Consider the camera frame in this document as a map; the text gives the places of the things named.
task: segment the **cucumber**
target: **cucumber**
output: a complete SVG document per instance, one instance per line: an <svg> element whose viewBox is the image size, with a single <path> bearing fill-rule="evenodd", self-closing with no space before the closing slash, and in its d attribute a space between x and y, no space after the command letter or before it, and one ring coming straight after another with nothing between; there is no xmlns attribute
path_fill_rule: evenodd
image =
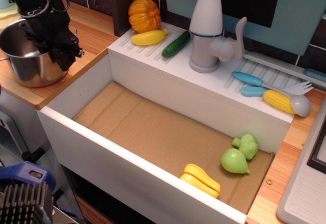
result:
<svg viewBox="0 0 326 224"><path fill-rule="evenodd" d="M181 48L183 48L190 40L190 32L183 32L177 39L171 42L163 51L164 58L175 55Z"/></svg>

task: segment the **plastic vegetable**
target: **plastic vegetable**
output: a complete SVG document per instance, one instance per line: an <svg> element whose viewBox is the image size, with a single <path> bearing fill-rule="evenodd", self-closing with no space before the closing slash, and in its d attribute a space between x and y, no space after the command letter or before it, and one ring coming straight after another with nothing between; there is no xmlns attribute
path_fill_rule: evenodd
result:
<svg viewBox="0 0 326 224"><path fill-rule="evenodd" d="M164 58L175 55L181 48L183 48L190 40L190 32L183 32L177 39L171 42L163 51Z"/></svg>
<svg viewBox="0 0 326 224"><path fill-rule="evenodd" d="M232 144L239 148L239 150L244 154L246 159L252 159L257 151L258 151L258 145L256 143L255 138L247 133L239 138L235 138L232 142Z"/></svg>
<svg viewBox="0 0 326 224"><path fill-rule="evenodd" d="M184 174L181 175L180 179L214 198L217 198L220 194L221 186L211 179L202 168L195 164L188 164L184 168Z"/></svg>
<svg viewBox="0 0 326 224"><path fill-rule="evenodd" d="M267 90L264 93L263 97L267 103L274 106L275 108L290 114L296 114L291 106L291 100L284 95L273 90Z"/></svg>
<svg viewBox="0 0 326 224"><path fill-rule="evenodd" d="M135 0L128 10L129 23L138 33L157 30L161 16L157 4L152 0Z"/></svg>

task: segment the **green pear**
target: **green pear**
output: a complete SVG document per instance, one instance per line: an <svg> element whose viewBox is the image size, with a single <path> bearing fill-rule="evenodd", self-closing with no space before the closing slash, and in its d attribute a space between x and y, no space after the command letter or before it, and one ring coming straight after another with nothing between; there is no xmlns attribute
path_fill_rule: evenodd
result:
<svg viewBox="0 0 326 224"><path fill-rule="evenodd" d="M250 173L244 154L238 149L228 149L222 155L221 164L231 173Z"/></svg>

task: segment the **corn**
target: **corn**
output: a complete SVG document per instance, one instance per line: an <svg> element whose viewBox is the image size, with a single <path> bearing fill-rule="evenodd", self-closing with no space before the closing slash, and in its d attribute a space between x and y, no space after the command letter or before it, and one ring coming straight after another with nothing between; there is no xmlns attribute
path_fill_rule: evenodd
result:
<svg viewBox="0 0 326 224"><path fill-rule="evenodd" d="M296 114L291 106L291 100L273 90L267 90L263 95L265 101L270 105L290 114Z"/></svg>

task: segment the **blue handle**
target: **blue handle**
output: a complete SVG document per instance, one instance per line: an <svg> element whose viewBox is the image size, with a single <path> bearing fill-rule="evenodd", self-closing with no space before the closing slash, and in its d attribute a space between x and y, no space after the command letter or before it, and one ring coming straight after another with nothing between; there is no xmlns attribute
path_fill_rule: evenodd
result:
<svg viewBox="0 0 326 224"><path fill-rule="evenodd" d="M241 94L246 97L262 97L267 90L263 87L243 87Z"/></svg>
<svg viewBox="0 0 326 224"><path fill-rule="evenodd" d="M246 73L238 72L238 71L233 71L232 75L234 75L239 80L242 80L248 84L255 85L258 87L260 87L261 84L264 82L262 79L259 79L258 77Z"/></svg>

